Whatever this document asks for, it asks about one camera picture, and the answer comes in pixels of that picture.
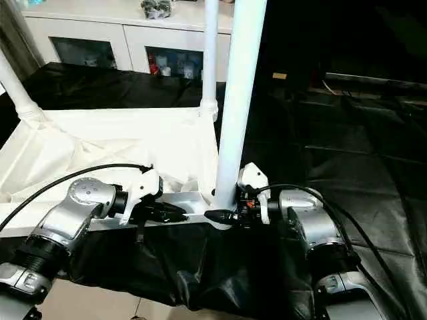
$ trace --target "metal rod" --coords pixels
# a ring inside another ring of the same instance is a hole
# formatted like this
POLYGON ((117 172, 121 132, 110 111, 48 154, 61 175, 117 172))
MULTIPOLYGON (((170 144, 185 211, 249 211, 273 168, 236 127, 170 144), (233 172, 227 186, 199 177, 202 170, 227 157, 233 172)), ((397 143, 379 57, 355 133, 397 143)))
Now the metal rod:
POLYGON ((3 51, 0 49, 0 82, 15 104, 16 112, 21 119, 39 119, 42 111, 22 86, 9 64, 3 51))
POLYGON ((205 0, 205 48, 203 51, 203 93, 200 107, 216 121, 218 102, 216 100, 216 61, 218 42, 218 10, 220 0, 205 0))
POLYGON ((214 206, 232 209, 245 139, 267 0, 237 0, 214 206))

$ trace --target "tile floor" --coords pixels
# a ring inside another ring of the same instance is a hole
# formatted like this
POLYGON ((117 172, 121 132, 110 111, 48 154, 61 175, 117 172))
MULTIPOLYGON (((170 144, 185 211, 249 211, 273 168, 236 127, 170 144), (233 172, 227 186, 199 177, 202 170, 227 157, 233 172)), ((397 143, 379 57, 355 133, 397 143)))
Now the tile floor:
POLYGON ((43 320, 130 320, 137 315, 146 320, 244 320, 245 318, 185 307, 169 307, 140 299, 129 293, 84 287, 57 280, 45 302, 38 306, 43 320))

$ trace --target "black tablecloth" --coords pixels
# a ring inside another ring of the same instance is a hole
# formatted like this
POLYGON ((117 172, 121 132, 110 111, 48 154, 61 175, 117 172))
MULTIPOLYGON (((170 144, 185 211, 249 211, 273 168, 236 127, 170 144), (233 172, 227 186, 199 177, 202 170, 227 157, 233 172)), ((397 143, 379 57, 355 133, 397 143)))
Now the black tablecloth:
MULTIPOLYGON (((43 109, 197 107, 201 96, 191 81, 54 63, 26 86, 43 109)), ((220 109, 224 87, 218 85, 220 109)), ((17 119, 6 95, 0 105, 4 142, 17 119)), ((426 128, 425 111, 393 100, 314 93, 287 100, 276 89, 254 94, 242 159, 270 182, 309 185, 353 214, 398 278, 413 319, 427 319, 426 128)), ((369 272, 394 297, 361 236, 345 226, 369 272)), ((0 240, 0 260, 20 242, 0 240)), ((143 245, 135 244, 135 230, 90 233, 68 274, 80 284, 190 309, 310 319, 310 278, 300 259, 269 227, 182 225, 147 228, 143 245)))

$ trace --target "wire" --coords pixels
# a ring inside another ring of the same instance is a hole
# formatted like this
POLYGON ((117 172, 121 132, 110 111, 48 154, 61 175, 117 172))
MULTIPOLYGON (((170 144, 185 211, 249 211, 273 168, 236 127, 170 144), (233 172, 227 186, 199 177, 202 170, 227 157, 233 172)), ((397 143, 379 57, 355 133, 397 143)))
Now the wire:
POLYGON ((326 81, 322 80, 323 85, 325 86, 325 88, 332 93, 333 95, 338 95, 334 90, 332 90, 329 85, 326 83, 326 81))
MULTIPOLYGON (((409 307, 406 303, 406 300, 402 294, 402 292, 399 290, 399 286, 397 283, 397 280, 395 278, 395 276, 393 275, 393 272, 390 270, 389 266, 387 265, 387 263, 385 262, 385 260, 382 258, 380 252, 378 251, 378 249, 375 247, 375 245, 373 244, 373 242, 371 241, 371 239, 369 238, 369 236, 366 234, 366 232, 363 230, 363 228, 359 225, 359 223, 357 222, 357 220, 355 220, 353 218, 353 216, 347 212, 345 209, 343 209, 342 207, 340 207, 338 204, 334 203, 333 201, 327 201, 325 200, 322 196, 320 196, 319 194, 317 194, 315 191, 313 191, 310 188, 307 187, 302 187, 300 185, 294 185, 294 184, 290 184, 290 183, 276 183, 273 185, 268 185, 266 187, 262 187, 259 189, 255 189, 256 194, 261 193, 262 191, 265 190, 269 190, 269 189, 299 189, 302 191, 305 191, 306 193, 309 193, 310 195, 312 195, 313 197, 315 197, 317 200, 319 200, 321 203, 323 203, 326 212, 329 214, 329 216, 331 217, 331 219, 334 221, 334 223, 337 225, 338 230, 341 233, 341 236, 344 239, 344 242, 346 243, 346 245, 348 246, 349 250, 354 251, 353 247, 352 247, 352 243, 350 241, 350 238, 348 237, 348 234, 346 232, 346 230, 344 229, 344 226, 342 224, 342 222, 340 221, 340 219, 336 219, 338 216, 336 215, 336 210, 338 210, 343 216, 345 216, 347 219, 350 220, 350 222, 354 225, 354 227, 357 229, 357 231, 359 232, 359 234, 362 236, 362 238, 365 240, 366 244, 368 245, 369 249, 372 251, 372 253, 374 254, 375 258, 377 259, 378 263, 380 264, 381 268, 384 270, 388 280, 390 281, 390 283, 392 284, 399 300, 400 303, 402 304, 403 308, 404 308, 404 312, 406 315, 407 319, 411 319, 410 316, 410 312, 409 312, 409 307)), ((372 276, 369 275, 369 273, 367 272, 367 270, 365 269, 365 267, 363 267, 362 263, 359 262, 358 264, 359 268, 361 268, 363 274, 368 275, 367 278, 369 278, 369 280, 371 280, 371 282, 374 284, 374 279, 372 276)))
POLYGON ((41 188, 40 190, 38 190, 34 194, 30 195, 28 198, 26 198, 26 200, 24 200, 24 202, 22 202, 20 205, 18 205, 15 208, 15 210, 13 210, 6 217, 6 219, 4 219, 2 223, 0 223, 0 232, 6 227, 6 225, 10 222, 10 220, 12 220, 12 218, 14 218, 14 216, 16 216, 22 209, 24 209, 30 202, 32 202, 32 200, 34 200, 35 198, 37 198, 38 196, 40 196, 42 193, 46 192, 47 190, 53 188, 54 186, 66 181, 66 180, 70 180, 70 179, 72 179, 78 175, 82 175, 84 173, 88 173, 88 172, 92 172, 92 171, 96 171, 96 170, 100 170, 100 169, 116 168, 116 167, 136 168, 136 169, 139 169, 142 173, 145 173, 151 169, 149 167, 145 167, 143 165, 135 165, 133 163, 112 163, 109 165, 97 165, 94 167, 86 168, 86 169, 71 173, 69 175, 66 175, 66 176, 64 176, 58 180, 55 180, 54 182, 51 182, 50 184, 44 186, 43 188, 41 188))

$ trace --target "cabinet door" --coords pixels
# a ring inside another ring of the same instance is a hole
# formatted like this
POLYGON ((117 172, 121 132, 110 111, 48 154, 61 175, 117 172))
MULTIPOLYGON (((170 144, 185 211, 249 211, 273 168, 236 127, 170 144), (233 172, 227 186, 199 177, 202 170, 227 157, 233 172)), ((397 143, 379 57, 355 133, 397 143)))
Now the cabinet door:
MULTIPOLYGON (((134 71, 150 73, 155 58, 159 72, 166 63, 172 75, 187 77, 184 73, 190 71, 194 78, 201 76, 203 32, 131 25, 125 25, 124 29, 134 71)), ((227 80, 230 39, 230 35, 218 35, 217 81, 227 80)))
POLYGON ((25 18, 43 60, 132 70, 122 25, 25 18))

